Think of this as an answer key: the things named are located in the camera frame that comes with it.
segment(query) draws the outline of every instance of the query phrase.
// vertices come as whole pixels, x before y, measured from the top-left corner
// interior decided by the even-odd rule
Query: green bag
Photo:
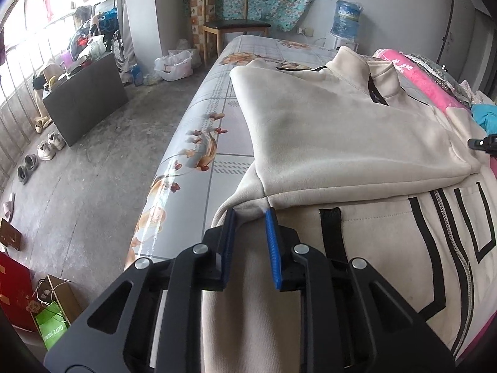
[[[43,342],[50,349],[67,331],[66,319],[56,301],[36,316],[36,323],[40,328]]]

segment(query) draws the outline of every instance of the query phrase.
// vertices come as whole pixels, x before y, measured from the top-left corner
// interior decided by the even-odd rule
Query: water bottle
[[[362,10],[363,8],[359,3],[338,0],[336,2],[333,27],[330,32],[341,38],[354,41],[359,29],[359,17]]]

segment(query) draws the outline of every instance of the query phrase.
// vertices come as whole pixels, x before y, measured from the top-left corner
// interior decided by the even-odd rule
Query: bed
[[[229,77],[235,66],[263,58],[284,68],[317,68],[335,52],[319,46],[244,35],[233,39],[188,106],[153,179],[126,266],[140,256],[175,258],[199,243],[215,211],[253,161],[252,141]],[[412,97],[428,98],[402,74]]]

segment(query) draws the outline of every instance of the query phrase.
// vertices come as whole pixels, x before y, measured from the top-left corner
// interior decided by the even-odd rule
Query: silver screw
[[[293,247],[293,250],[295,251],[295,254],[307,254],[309,252],[309,247],[305,244],[297,244],[295,247]]]
[[[135,262],[136,269],[145,269],[150,265],[150,259],[148,258],[138,258]]]
[[[209,250],[209,247],[205,244],[197,244],[193,247],[194,254],[205,254]]]
[[[368,263],[362,258],[355,258],[352,260],[352,266],[356,269],[364,269]]]

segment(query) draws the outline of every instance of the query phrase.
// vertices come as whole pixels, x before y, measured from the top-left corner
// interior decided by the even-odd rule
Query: wooden chair
[[[217,37],[218,57],[223,50],[223,34],[228,34],[231,32],[243,32],[244,35],[246,35],[248,31],[263,31],[264,36],[267,36],[268,29],[271,25],[262,21],[250,20],[248,19],[248,15],[249,0],[245,0],[243,19],[214,20],[207,22],[207,0],[203,0],[202,16],[204,19],[204,24],[202,25],[202,30],[204,33],[204,63],[207,63],[208,33],[215,34]]]

